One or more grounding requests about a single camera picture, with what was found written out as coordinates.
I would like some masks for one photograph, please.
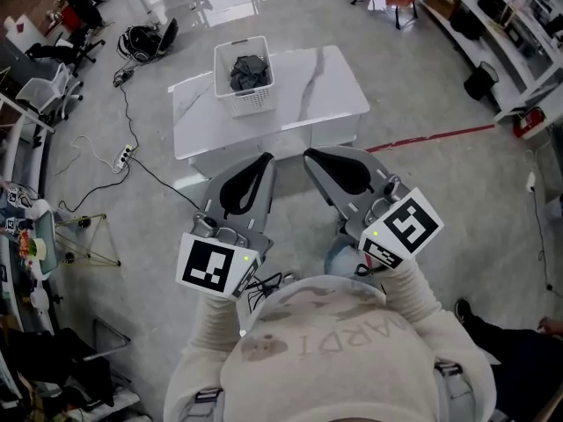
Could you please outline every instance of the power strip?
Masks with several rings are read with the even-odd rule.
[[[135,147],[131,144],[127,144],[125,149],[121,151],[120,157],[115,164],[115,173],[121,172],[125,167],[125,164],[129,166],[131,163],[131,157],[133,156],[135,156]]]

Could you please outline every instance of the red floor line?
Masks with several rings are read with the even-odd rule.
[[[496,125],[491,124],[491,125],[483,125],[481,127],[466,128],[463,130],[448,131],[446,133],[438,133],[436,135],[431,135],[431,136],[413,137],[410,139],[403,139],[402,141],[388,142],[386,144],[372,147],[371,149],[366,149],[366,151],[368,151],[369,153],[373,153],[375,151],[390,149],[392,147],[400,147],[401,145],[415,144],[417,142],[424,142],[424,141],[432,141],[433,139],[440,139],[443,137],[467,135],[468,133],[476,133],[478,131],[490,130],[491,128],[495,128],[495,127]]]

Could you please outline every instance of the black shoe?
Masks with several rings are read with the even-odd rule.
[[[472,306],[465,299],[459,299],[456,302],[454,314],[461,325],[466,324],[469,319],[475,317],[472,312]]]

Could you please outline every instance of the black pants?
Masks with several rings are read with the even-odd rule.
[[[563,342],[533,330],[503,330],[476,316],[464,327],[501,363],[493,366],[496,407],[515,422],[533,420],[563,382]],[[550,422],[562,420],[560,404]]]

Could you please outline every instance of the plastic basket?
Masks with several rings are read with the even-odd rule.
[[[257,55],[267,63],[268,85],[234,92],[230,87],[230,72],[239,56]],[[260,113],[275,108],[274,71],[270,63],[266,38],[256,36],[215,47],[215,96],[228,106],[233,117]]]

